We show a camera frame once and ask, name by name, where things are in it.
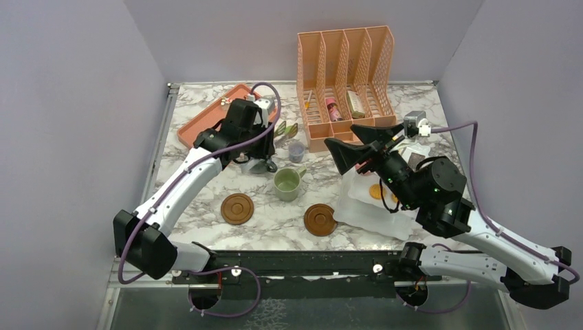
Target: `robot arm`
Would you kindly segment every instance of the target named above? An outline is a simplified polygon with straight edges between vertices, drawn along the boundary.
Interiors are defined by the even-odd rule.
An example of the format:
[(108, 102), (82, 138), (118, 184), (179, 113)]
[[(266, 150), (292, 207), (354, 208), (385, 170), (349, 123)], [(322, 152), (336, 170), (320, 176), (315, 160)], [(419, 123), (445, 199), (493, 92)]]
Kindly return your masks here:
[[(398, 135), (404, 129), (405, 134)], [(462, 198), (466, 178), (448, 158), (430, 157), (416, 170), (407, 165), (396, 151), (398, 145), (406, 137), (426, 135), (430, 131), (419, 113), (407, 115), (405, 123), (397, 126), (353, 125), (351, 130), (364, 146), (331, 138), (324, 141), (340, 174), (363, 164), (357, 172), (376, 172), (401, 202), (403, 210), (419, 210), (415, 221), (425, 230), (471, 245), (487, 255), (455, 254), (407, 243), (401, 255), (405, 272), (413, 278), (449, 275), (487, 283), (509, 292), (519, 303), (539, 309), (548, 309), (568, 299), (569, 282), (558, 275), (563, 269), (557, 264), (569, 266), (571, 251), (565, 247), (550, 249), (536, 245), (493, 221), (485, 221), (472, 203)], [(495, 231), (492, 226), (502, 230)], [(548, 260), (529, 253), (507, 237)]]
[[(170, 270), (202, 270), (210, 251), (202, 245), (171, 242), (168, 236), (188, 204), (232, 160), (244, 154), (248, 159), (269, 161), (275, 154), (273, 131), (254, 143), (231, 148), (265, 132), (274, 108), (273, 101), (266, 99), (233, 100), (225, 119), (199, 134), (184, 162), (150, 199), (132, 213), (121, 210), (115, 216), (113, 235), (117, 254), (124, 256), (126, 249), (125, 259), (154, 279)], [(225, 149), (231, 151), (212, 154)], [(269, 163), (271, 167), (267, 170), (276, 171), (275, 165)]]

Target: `brown coaster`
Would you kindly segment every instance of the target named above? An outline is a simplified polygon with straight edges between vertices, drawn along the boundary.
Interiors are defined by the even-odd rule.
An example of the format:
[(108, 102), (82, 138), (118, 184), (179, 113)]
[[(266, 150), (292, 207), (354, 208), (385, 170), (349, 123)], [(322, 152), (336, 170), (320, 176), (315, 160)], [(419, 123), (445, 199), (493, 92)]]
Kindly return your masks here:
[(253, 215), (253, 201), (245, 194), (233, 194), (225, 198), (221, 204), (223, 219), (232, 225), (241, 225)]
[(333, 218), (334, 209), (326, 204), (314, 204), (304, 214), (304, 226), (315, 236), (328, 236), (335, 229), (337, 222)]

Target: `white wall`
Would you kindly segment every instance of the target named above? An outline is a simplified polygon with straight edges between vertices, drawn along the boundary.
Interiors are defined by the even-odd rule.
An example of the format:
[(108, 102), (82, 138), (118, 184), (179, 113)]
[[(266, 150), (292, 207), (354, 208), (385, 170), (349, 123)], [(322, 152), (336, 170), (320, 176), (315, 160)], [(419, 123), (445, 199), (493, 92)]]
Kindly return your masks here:
[(2, 2), (2, 329), (95, 328), (165, 93), (123, 2)]
[(482, 0), (124, 0), (172, 82), (295, 80), (299, 32), (389, 25), (391, 80), (437, 80)]
[[(582, 17), (580, 0), (485, 0), (438, 85), (450, 124), (480, 124), (476, 180), (487, 214), (572, 249), (580, 272)], [(454, 134), (466, 164), (470, 138), (470, 129)], [(581, 306), (578, 283), (553, 309), (523, 310), (529, 329), (581, 329)]]

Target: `green cup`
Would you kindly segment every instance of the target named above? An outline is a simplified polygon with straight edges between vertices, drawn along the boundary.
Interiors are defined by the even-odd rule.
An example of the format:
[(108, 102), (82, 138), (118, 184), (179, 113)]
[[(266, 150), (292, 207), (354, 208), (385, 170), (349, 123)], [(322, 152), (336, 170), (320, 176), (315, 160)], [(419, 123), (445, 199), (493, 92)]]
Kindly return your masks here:
[(282, 201), (293, 201), (300, 194), (302, 177), (306, 174), (306, 166), (282, 168), (274, 177), (275, 195)]

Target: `orange tray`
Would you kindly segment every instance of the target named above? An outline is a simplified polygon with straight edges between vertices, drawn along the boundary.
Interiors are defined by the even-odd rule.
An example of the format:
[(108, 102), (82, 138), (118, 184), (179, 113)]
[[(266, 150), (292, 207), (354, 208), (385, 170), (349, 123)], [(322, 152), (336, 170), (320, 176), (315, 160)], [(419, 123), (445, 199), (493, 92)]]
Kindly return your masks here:
[[(206, 109), (190, 120), (190, 122), (181, 127), (177, 133), (178, 140), (188, 148), (192, 148), (199, 133), (205, 129), (209, 129), (219, 120), (225, 119), (227, 116), (226, 110), (228, 107), (225, 106), (225, 109), (223, 109), (221, 106), (222, 98), (230, 98), (231, 100), (234, 100), (235, 98), (245, 98), (247, 95), (249, 95), (250, 92), (251, 89), (244, 84), (238, 84), (237, 86), (233, 87), (230, 91), (225, 93), (218, 100), (211, 103)], [(261, 97), (261, 95), (257, 93), (253, 94), (255, 95), (255, 98)], [(269, 116), (269, 121), (272, 121), (275, 118), (276, 112), (277, 111), (272, 112), (272, 114)]]

